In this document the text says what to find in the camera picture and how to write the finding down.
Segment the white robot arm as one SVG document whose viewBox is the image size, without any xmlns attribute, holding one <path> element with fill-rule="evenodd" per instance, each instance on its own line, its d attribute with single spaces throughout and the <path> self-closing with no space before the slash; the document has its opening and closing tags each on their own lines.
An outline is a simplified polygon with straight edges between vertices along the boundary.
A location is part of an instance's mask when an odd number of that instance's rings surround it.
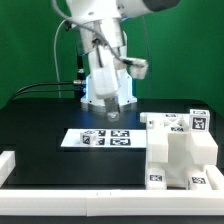
<svg viewBox="0 0 224 224">
<path fill-rule="evenodd" d="M 82 105 L 119 119 L 120 109 L 137 102 L 132 80 L 143 79 L 148 62 L 127 55 L 123 20 L 176 7 L 181 0 L 66 0 L 68 21 L 79 29 L 90 74 Z"/>
</svg>

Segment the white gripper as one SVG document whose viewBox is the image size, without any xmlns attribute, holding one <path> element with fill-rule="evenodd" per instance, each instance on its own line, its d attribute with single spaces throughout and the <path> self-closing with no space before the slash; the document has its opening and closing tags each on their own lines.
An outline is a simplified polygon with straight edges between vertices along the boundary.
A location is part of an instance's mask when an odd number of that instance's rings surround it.
<svg viewBox="0 0 224 224">
<path fill-rule="evenodd" d="M 110 63 L 103 67 L 93 65 L 91 67 L 91 75 L 96 96 L 99 99 L 105 99 L 104 103 L 108 120 L 118 121 L 120 118 L 120 107 L 117 98 L 114 97 L 118 93 L 118 82 L 114 66 Z"/>
</svg>

